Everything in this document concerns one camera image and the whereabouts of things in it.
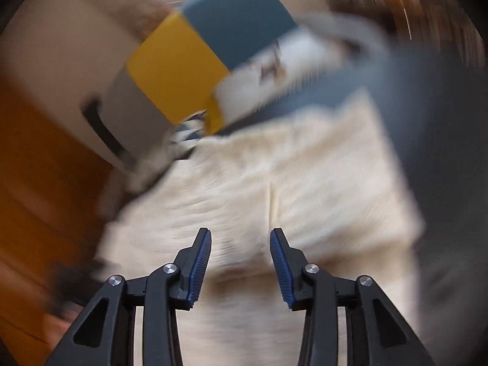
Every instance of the beige fabric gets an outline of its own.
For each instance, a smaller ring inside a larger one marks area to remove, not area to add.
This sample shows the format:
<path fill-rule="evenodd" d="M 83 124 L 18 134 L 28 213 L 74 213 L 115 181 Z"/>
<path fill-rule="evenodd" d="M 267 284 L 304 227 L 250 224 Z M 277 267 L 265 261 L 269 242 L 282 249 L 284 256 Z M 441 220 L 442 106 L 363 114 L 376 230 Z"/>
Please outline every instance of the beige fabric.
<path fill-rule="evenodd" d="M 281 299 L 269 254 L 274 227 L 335 275 L 373 276 L 416 328 L 411 245 L 422 221 L 364 91 L 336 113 L 309 109 L 202 139 L 124 210 L 100 254 L 126 278 L 147 275 L 200 227 L 213 244 L 200 300 L 178 312 L 185 366 L 297 363 L 303 313 Z"/>

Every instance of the orange surface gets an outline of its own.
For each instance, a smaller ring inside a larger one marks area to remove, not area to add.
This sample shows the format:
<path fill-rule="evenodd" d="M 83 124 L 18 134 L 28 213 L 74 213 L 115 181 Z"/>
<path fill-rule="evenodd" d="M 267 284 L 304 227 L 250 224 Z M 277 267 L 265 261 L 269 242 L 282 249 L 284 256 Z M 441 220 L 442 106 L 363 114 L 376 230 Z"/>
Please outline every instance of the orange surface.
<path fill-rule="evenodd" d="M 42 328 L 54 263 L 91 258 L 111 166 L 0 77 L 0 337 L 20 366 L 49 353 Z"/>

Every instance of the blue block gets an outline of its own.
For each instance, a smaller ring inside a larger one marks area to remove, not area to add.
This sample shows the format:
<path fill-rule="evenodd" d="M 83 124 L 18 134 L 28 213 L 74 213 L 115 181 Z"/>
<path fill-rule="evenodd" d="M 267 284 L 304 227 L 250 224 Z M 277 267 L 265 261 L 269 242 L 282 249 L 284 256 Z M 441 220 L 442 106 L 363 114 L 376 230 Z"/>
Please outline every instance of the blue block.
<path fill-rule="evenodd" d="M 279 0 L 191 0 L 183 14 L 229 70 L 297 26 Z"/>

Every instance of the yellow block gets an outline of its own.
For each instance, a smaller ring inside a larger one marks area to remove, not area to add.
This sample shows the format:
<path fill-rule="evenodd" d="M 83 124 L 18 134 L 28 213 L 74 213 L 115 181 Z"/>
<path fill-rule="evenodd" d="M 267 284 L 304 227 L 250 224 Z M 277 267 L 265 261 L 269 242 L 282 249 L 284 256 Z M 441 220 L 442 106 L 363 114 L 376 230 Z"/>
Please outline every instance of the yellow block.
<path fill-rule="evenodd" d="M 213 135 L 224 126 L 219 105 L 213 96 L 208 99 L 206 109 L 205 133 L 206 135 Z"/>
<path fill-rule="evenodd" d="M 213 88 L 229 73 L 181 13 L 170 14 L 142 43 L 127 71 L 173 124 L 208 108 Z M 216 113 L 220 119 L 218 107 Z"/>

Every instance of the white cloth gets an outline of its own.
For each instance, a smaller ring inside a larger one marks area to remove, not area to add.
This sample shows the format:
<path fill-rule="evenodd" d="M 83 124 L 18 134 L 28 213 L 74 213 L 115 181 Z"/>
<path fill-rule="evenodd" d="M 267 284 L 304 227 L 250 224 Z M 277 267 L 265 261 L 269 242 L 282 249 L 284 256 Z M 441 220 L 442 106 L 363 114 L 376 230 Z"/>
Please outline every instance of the white cloth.
<path fill-rule="evenodd" d="M 333 275 L 373 276 L 417 326 L 411 245 L 423 224 L 364 91 L 337 112 L 314 108 L 202 139 L 109 226 L 100 256 L 126 278 L 144 276 L 191 246 L 200 227 L 213 244 L 200 300 L 178 312 L 185 366 L 297 363 L 304 314 L 282 301 L 274 227 Z M 136 341 L 141 364 L 140 333 Z M 341 347 L 340 364 L 345 356 Z"/>
<path fill-rule="evenodd" d="M 251 114 L 308 78 L 336 72 L 346 62 L 346 51 L 340 42 L 322 39 L 306 27 L 290 30 L 217 84 L 213 94 L 224 124 Z"/>

